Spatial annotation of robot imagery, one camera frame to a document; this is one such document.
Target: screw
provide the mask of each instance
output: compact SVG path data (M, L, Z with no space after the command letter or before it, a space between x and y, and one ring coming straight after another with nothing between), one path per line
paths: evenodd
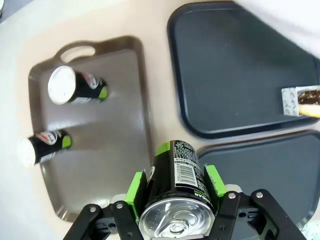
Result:
M258 199L262 198L264 195L262 194L262 192L257 192L255 195Z
M118 203L118 204L116 205L116 208L117 208L117 209L122 209L123 206L124 206L124 205L123 205L122 203Z
M236 198L236 195L233 192L229 193L228 198L234 199L234 198Z
M90 212L94 213L97 210L95 206L90 207Z

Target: black soda can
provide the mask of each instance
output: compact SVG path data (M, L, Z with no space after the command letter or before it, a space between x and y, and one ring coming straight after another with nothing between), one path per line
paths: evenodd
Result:
M194 148L172 140L152 162L139 229L145 240L207 235L215 219Z
M53 71L48 82L48 95L57 105L86 104L107 98L108 87L102 78L91 73L60 66Z
M70 146L71 137L65 130L43 131L22 139L18 153L23 165L31 167L52 159Z

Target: metallic brown tray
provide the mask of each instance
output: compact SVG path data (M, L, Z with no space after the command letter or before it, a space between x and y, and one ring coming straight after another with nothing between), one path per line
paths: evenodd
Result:
M61 54L81 46L93 47L95 54L67 65L105 79L109 95L101 103L56 105L48 96L50 74L66 65ZM72 222L89 203L105 207L113 196L127 192L135 172L149 169L153 150L138 39L71 43L35 65L28 81L33 131L65 129L72 137L69 151L40 166L59 218Z

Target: tray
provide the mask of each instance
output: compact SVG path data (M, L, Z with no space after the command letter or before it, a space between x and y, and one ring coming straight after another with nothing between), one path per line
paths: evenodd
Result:
M302 227L314 215L320 197L320 132L212 147L199 153L199 163L215 165L224 184L241 187L246 195L268 190L289 217ZM256 236L237 222L232 239Z
M319 61L233 2L191 3L168 26L183 123L206 139L315 123L284 116L281 89L319 85Z
M61 55L93 47L91 57L67 65L105 79L109 95L101 103L56 105L48 96ZM105 207L125 194L136 172L149 169L152 158L143 47L134 37L103 42L79 41L34 66L29 73L29 101L34 132L65 129L69 151L42 164L43 179L57 216L74 221L89 203Z

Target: black tray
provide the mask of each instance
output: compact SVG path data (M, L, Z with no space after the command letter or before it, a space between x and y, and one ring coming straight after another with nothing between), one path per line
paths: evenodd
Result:
M320 132L212 147L199 154L200 167L215 165L224 184L236 184L250 195L268 190L298 226L314 215L320 197ZM255 236L237 222L233 240Z
M281 88L319 85L319 62L233 2L191 3L168 26L181 117L216 139L295 128Z

